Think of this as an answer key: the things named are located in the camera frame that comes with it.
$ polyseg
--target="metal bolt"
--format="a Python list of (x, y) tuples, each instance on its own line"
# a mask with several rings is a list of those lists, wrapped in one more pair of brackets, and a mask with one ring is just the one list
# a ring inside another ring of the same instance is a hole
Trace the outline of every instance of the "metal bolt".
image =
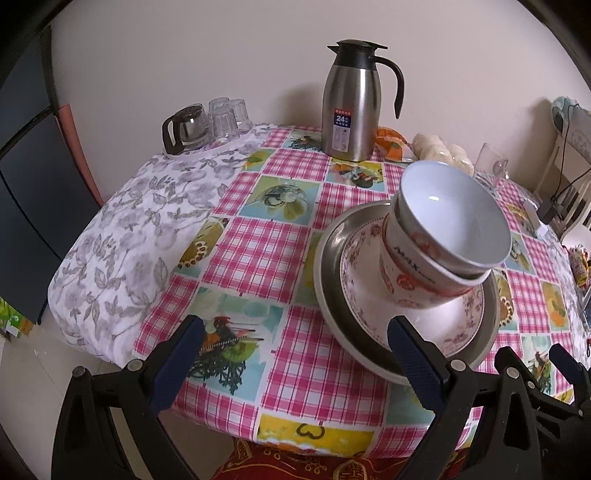
[(519, 372), (514, 367), (509, 367), (507, 369), (507, 375), (509, 375), (511, 378), (519, 378)]
[(130, 360), (127, 364), (127, 370), (130, 372), (137, 372), (144, 366), (144, 363), (139, 358), (134, 358)]
[(450, 365), (456, 372), (463, 372), (466, 369), (466, 364), (457, 358), (452, 360)]
[(81, 365), (78, 365), (77, 367), (74, 367), (74, 370), (72, 370), (72, 376), (74, 378), (80, 378), (85, 373), (86, 373), (86, 368), (84, 368)]

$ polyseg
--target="white plate with floral rim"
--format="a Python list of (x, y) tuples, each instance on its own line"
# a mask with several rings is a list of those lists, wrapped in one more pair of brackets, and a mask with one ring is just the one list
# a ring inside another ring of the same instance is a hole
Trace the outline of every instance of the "white plate with floral rim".
[(431, 309), (405, 309), (395, 305), (379, 275), (383, 220), (381, 217), (363, 224), (343, 250), (340, 282), (349, 310), (361, 328), (388, 349), (388, 323), (396, 315), (405, 315), (421, 336), (437, 345), (443, 355), (455, 355), (474, 338), (482, 323), (482, 285)]

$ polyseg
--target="dark cabinet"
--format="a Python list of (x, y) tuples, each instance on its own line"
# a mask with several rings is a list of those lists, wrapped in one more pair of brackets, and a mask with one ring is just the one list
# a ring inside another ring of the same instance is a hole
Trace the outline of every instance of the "dark cabinet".
[(31, 42), (0, 89), (0, 148), (33, 117), (50, 106), (41, 46)]
[(27, 222), (1, 181), (0, 222), (0, 296), (35, 322), (61, 261)]
[(8, 151), (0, 161), (0, 171), (27, 218), (63, 258), (95, 216), (98, 205), (52, 114)]

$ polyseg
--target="thermos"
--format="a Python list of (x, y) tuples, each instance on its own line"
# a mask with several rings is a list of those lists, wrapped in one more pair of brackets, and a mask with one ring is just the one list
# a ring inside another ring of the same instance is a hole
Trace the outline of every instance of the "thermos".
[(396, 74), (396, 118), (404, 99), (404, 76), (393, 61), (375, 56), (377, 43), (342, 40), (329, 46), (336, 53), (322, 99), (322, 151), (339, 160), (368, 160), (374, 151), (382, 92), (377, 63)]

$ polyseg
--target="tiled floor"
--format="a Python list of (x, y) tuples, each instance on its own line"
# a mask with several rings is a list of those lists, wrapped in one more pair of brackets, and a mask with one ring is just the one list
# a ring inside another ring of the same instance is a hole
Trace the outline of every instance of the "tiled floor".
[[(59, 327), (46, 310), (43, 322), (28, 338), (7, 342), (0, 363), (0, 424), (39, 480), (51, 477), (51, 451), (61, 402), (72, 369), (84, 365), (93, 374), (116, 365), (78, 352), (59, 338)], [(151, 479), (120, 411), (113, 411), (121, 442), (137, 477)], [(160, 420), (193, 468), (206, 480), (230, 455), (232, 439), (196, 425), (171, 411)]]

